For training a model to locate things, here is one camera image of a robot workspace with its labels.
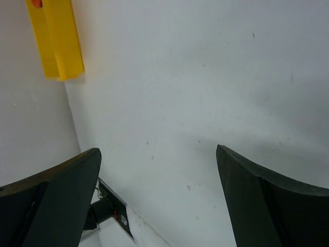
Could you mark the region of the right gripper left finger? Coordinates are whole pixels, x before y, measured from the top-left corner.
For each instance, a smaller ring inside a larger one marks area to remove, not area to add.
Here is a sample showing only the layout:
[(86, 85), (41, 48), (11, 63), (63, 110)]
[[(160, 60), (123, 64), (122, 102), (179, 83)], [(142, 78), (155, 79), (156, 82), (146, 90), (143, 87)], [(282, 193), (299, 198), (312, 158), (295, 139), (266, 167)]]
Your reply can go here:
[(1, 187), (1, 246), (78, 246), (101, 166), (91, 148)]

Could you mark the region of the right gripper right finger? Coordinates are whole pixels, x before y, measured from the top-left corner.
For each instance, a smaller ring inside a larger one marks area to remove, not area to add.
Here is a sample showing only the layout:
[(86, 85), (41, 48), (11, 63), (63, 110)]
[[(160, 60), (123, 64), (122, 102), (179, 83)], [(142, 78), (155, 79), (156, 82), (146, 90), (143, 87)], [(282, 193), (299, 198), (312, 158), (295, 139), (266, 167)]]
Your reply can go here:
[(328, 246), (328, 189), (216, 150), (237, 246)]

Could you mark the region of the orange plate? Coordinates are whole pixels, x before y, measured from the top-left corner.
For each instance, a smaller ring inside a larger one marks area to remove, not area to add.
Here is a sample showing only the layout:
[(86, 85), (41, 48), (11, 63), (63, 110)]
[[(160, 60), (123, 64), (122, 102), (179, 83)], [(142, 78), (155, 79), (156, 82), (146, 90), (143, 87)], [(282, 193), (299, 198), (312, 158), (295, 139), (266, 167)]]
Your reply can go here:
[(43, 7), (42, 0), (31, 0), (31, 3), (33, 4), (33, 6), (35, 8), (42, 8)]

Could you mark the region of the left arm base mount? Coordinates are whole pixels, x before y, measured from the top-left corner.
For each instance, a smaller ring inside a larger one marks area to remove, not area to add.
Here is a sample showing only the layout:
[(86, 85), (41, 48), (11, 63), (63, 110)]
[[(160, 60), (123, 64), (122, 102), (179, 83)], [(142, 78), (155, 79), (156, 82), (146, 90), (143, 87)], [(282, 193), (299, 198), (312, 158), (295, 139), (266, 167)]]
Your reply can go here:
[(101, 178), (98, 178), (98, 185), (95, 189), (99, 200), (89, 207), (81, 239), (111, 218), (131, 239), (134, 239), (127, 216), (127, 204)]

